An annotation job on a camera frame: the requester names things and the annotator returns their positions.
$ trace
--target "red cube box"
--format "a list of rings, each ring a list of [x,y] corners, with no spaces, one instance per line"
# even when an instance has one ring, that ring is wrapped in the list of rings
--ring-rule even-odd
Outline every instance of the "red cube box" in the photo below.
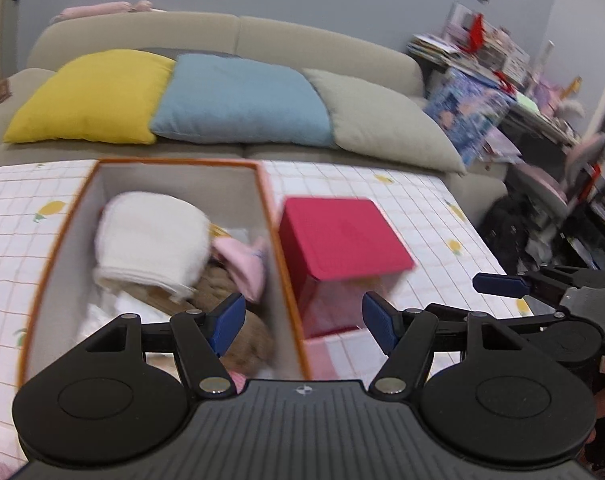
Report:
[[[371,200],[288,198],[279,235],[306,338],[364,328],[364,293],[415,266]]]

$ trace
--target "brown plush toy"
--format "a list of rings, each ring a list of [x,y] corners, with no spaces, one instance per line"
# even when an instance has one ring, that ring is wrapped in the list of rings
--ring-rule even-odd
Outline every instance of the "brown plush toy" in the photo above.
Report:
[[[230,294],[238,292],[227,270],[212,263],[207,264],[194,287],[191,303],[175,303],[166,290],[155,286],[128,284],[122,290],[170,316],[193,307],[211,312]],[[274,340],[265,323],[256,314],[246,311],[245,324],[220,362],[228,370],[252,377],[269,362],[273,354]]]

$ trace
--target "white checkered tablecloth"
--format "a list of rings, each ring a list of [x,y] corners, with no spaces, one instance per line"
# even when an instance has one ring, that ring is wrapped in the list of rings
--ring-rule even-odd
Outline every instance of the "white checkered tablecloth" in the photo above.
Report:
[[[0,462],[25,461],[11,418],[29,313],[62,222],[95,160],[0,168]]]
[[[262,161],[272,187],[276,222],[288,196],[371,199],[418,267],[388,298],[399,310],[441,303],[488,312],[497,318],[529,316],[522,300],[479,294],[478,272],[504,274],[478,233],[437,176],[312,162]],[[365,385],[385,362],[368,330],[307,340],[314,379],[362,379]],[[432,373],[458,362],[456,352],[436,354]]]

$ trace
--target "beige sofa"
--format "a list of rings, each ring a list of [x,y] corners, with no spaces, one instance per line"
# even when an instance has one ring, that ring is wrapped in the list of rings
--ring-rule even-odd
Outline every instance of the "beige sofa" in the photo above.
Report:
[[[423,105],[422,73],[410,57],[383,46],[294,23],[205,12],[112,14],[55,23],[34,45],[27,68],[10,78],[12,97],[0,104],[0,166],[101,156],[225,157],[333,162],[409,169],[343,150],[285,144],[197,145],[158,139],[153,146],[119,146],[84,140],[3,144],[13,114],[68,61],[110,48],[183,48],[235,54],[292,68],[355,76],[400,92]],[[442,174],[470,220],[477,223],[505,194],[500,180],[479,174]]]

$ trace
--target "chair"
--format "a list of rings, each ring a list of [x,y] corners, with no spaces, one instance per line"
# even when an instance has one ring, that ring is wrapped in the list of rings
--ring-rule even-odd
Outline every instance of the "chair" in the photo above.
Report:
[[[531,198],[544,208],[552,219],[562,221],[569,216],[576,201],[570,196],[573,191],[577,195],[581,190],[573,190],[580,171],[586,165],[594,164],[605,147],[605,134],[600,132],[584,139],[574,146],[565,160],[565,174],[561,182],[541,168],[529,164],[514,166],[518,178],[531,193]]]

